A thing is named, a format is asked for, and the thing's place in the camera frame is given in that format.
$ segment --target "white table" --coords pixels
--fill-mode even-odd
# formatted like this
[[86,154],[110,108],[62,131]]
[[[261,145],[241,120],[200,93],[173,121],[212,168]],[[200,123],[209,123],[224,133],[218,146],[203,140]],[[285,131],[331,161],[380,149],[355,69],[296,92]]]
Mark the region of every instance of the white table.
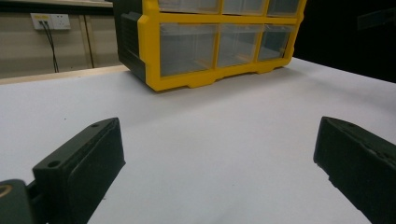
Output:
[[293,59],[156,93],[129,71],[0,85],[0,179],[120,118],[126,165],[90,223],[369,223],[313,163],[322,116],[396,143],[396,85]]

